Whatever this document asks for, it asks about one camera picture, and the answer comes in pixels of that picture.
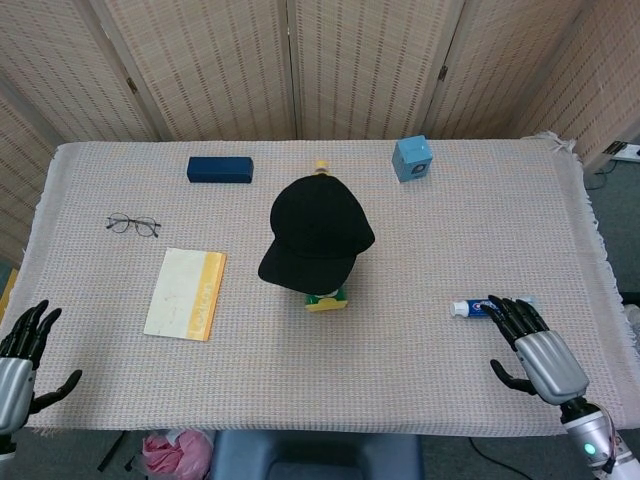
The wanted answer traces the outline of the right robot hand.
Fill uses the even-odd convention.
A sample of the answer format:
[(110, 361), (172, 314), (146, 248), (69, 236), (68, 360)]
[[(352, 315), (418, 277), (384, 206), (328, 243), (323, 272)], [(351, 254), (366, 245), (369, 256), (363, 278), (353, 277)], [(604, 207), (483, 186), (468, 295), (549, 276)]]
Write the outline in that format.
[(481, 309), (497, 326), (526, 373), (509, 374), (496, 359), (490, 361), (498, 379), (509, 389), (537, 395), (560, 406), (586, 394), (589, 378), (563, 338), (551, 330), (539, 312), (521, 299), (488, 297)]

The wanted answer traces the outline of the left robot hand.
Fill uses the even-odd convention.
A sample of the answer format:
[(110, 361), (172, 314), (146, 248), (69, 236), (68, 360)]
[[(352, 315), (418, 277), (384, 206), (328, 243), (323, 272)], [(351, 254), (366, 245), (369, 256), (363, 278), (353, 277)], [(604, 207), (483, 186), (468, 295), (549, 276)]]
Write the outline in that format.
[(56, 390), (35, 396), (37, 372), (52, 327), (62, 310), (46, 313), (48, 300), (28, 308), (1, 340), (1, 438), (10, 439), (28, 419), (65, 399), (82, 378), (74, 370)]

